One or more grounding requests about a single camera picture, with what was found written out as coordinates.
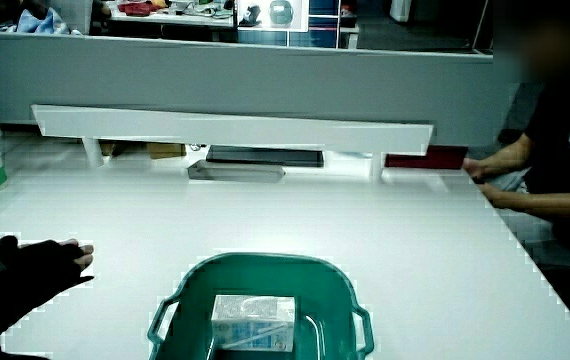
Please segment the person's left hand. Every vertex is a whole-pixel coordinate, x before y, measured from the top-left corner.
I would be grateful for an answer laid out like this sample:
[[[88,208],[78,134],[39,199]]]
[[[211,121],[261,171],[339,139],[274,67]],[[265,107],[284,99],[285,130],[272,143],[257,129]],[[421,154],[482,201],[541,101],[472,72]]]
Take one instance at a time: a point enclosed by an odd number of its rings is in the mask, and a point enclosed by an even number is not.
[[[56,295],[89,281],[94,247],[75,239],[21,245],[0,238],[0,334]]]

